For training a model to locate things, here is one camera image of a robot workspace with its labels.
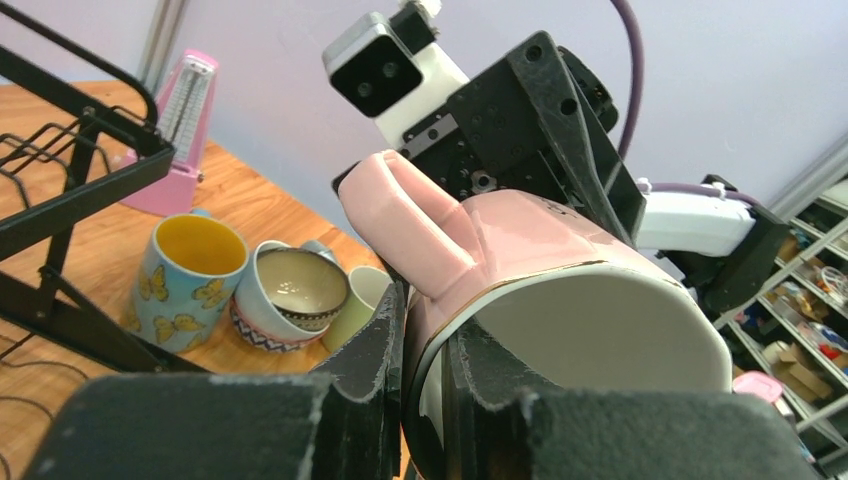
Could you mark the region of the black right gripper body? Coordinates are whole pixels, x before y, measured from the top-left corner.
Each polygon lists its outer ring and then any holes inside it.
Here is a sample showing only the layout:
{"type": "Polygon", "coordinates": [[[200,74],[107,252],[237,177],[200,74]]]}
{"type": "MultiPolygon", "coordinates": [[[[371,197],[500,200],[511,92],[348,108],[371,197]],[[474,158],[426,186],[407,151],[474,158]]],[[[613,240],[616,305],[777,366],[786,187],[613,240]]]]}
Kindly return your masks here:
{"type": "Polygon", "coordinates": [[[600,82],[539,31],[469,77],[397,151],[458,200],[522,190],[633,244],[645,202],[608,138],[614,121],[600,82]]]}

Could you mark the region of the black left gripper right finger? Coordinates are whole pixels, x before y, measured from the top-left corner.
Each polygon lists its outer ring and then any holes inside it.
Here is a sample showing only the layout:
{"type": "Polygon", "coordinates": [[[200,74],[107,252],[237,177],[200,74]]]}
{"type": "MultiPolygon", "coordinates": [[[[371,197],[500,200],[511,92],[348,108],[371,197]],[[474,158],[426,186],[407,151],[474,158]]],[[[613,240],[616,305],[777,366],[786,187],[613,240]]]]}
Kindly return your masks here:
{"type": "Polygon", "coordinates": [[[466,323],[443,360],[451,479],[813,479],[770,405],[732,393],[563,389],[466,323]]]}

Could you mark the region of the blue butterfly mug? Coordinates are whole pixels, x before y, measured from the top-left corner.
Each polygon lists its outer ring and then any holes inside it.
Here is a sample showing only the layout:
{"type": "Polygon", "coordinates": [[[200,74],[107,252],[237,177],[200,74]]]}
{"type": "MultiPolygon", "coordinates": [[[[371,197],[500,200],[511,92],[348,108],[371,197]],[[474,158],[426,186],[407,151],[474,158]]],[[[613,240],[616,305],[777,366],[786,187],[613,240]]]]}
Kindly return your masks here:
{"type": "Polygon", "coordinates": [[[205,343],[249,263],[244,239],[198,213],[164,218],[153,229],[131,288],[124,326],[170,353],[205,343]]]}

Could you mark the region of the pink ceramic mug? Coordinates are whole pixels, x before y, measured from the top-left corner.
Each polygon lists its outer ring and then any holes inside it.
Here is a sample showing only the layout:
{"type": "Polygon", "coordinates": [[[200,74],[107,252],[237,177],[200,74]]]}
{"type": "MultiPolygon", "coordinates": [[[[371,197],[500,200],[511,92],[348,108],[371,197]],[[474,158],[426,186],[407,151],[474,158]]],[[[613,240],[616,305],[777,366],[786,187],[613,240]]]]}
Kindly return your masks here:
{"type": "Polygon", "coordinates": [[[417,472],[444,478],[442,363],[477,322],[558,387],[728,392],[730,354],[676,280],[569,207],[514,189],[459,201],[395,151],[341,180],[356,233],[413,290],[404,434],[417,472]]]}

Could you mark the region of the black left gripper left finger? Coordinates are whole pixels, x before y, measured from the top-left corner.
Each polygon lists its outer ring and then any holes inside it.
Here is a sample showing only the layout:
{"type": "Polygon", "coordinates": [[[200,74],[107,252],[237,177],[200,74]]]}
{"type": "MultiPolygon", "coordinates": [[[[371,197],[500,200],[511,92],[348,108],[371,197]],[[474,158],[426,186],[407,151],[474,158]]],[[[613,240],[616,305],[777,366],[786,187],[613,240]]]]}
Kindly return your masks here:
{"type": "Polygon", "coordinates": [[[27,479],[390,479],[406,293],[305,374],[127,374],[64,404],[27,479]]]}

